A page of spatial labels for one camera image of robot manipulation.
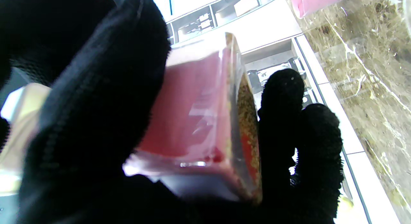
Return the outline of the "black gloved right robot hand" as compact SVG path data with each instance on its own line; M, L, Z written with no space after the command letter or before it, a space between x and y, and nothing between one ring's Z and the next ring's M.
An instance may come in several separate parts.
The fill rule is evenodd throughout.
M21 70L50 86L122 0L0 0L1 88Z

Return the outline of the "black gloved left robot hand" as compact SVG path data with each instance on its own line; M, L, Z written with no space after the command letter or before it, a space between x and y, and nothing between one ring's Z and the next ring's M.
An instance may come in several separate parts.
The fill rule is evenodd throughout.
M126 176L170 51L153 0L124 0L57 78L25 157L19 224L333 224L343 180L339 120L302 108L304 82L273 73L258 111L263 201L183 202L161 182Z

